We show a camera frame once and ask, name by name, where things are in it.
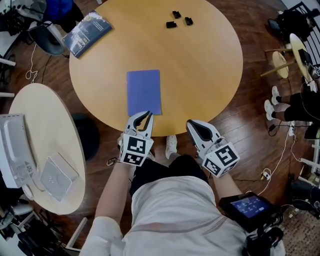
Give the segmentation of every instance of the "blue folder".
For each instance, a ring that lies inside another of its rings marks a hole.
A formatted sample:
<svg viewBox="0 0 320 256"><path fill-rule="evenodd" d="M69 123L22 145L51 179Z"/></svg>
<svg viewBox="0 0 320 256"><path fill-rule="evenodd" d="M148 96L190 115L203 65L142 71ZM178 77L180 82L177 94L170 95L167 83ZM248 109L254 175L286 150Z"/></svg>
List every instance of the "blue folder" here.
<svg viewBox="0 0 320 256"><path fill-rule="evenodd" d="M128 72L126 87L129 116L141 111L151 111L154 115L161 115L159 70Z"/></svg>

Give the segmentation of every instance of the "light wood tabletop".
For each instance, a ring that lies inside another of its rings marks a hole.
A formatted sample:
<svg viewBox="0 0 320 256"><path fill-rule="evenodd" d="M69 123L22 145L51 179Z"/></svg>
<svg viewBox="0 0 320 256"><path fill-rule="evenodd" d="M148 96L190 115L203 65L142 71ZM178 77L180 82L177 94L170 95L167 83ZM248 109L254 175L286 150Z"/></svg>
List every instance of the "light wood tabletop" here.
<svg viewBox="0 0 320 256"><path fill-rule="evenodd" d="M154 117L153 136L184 133L188 119L208 122L235 95L241 45L206 0L108 0L96 11L113 29L79 59L70 56L69 69L77 96L105 124L125 128L129 71L160 70L162 114ZM182 17L174 19L172 11ZM170 21L177 27L166 28Z"/></svg>
<svg viewBox="0 0 320 256"><path fill-rule="evenodd" d="M304 43L295 34L290 34L289 38L290 38L290 44L291 44L291 47L292 47L292 52L293 52L295 61L296 61L297 65L298 65L302 75L304 76L304 78L308 82L312 81L313 79L310 76L310 74L308 73L308 66L305 65L301 61L301 58L300 58L300 55L299 55L299 50L300 49L304 49L307 52L307 49L306 49Z"/></svg>
<svg viewBox="0 0 320 256"><path fill-rule="evenodd" d="M85 195L86 162L77 129L66 106L52 89L32 83L15 96L9 113L24 114L27 139L38 172L38 179L28 183L34 201L59 215L74 212ZM47 157L57 152L79 174L75 187L61 202L44 191L39 181Z"/></svg>

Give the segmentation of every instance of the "book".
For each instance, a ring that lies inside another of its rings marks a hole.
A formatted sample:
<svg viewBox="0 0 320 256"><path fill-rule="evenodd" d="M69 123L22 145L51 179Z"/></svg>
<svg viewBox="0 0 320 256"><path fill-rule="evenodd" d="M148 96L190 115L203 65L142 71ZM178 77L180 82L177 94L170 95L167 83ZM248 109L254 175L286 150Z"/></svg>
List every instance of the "book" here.
<svg viewBox="0 0 320 256"><path fill-rule="evenodd" d="M133 116L142 111L161 115L160 71L141 70L126 74L127 110Z"/></svg>
<svg viewBox="0 0 320 256"><path fill-rule="evenodd" d="M79 58L90 46L112 29L96 11L89 12L70 33L62 38L65 46Z"/></svg>

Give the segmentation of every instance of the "small monitor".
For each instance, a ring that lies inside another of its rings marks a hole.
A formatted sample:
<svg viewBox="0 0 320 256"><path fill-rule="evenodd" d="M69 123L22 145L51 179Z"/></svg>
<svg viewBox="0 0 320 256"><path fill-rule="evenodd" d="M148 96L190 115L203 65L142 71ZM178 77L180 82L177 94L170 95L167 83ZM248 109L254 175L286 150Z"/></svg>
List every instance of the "small monitor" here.
<svg viewBox="0 0 320 256"><path fill-rule="evenodd" d="M236 210L248 218L256 216L269 208L267 203L255 195L231 202L231 204Z"/></svg>
<svg viewBox="0 0 320 256"><path fill-rule="evenodd" d="M273 218L278 212L267 199L253 192L239 194L220 199L219 206L225 214L251 233Z"/></svg>

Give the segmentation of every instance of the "dark blue book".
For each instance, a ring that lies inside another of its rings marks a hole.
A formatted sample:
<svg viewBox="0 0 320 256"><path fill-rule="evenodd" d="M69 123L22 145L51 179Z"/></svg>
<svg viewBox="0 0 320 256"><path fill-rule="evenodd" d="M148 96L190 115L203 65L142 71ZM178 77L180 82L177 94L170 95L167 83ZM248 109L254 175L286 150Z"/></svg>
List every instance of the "dark blue book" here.
<svg viewBox="0 0 320 256"><path fill-rule="evenodd" d="M69 51L76 58L79 58L90 46L111 29L110 23L93 10L62 40Z"/></svg>

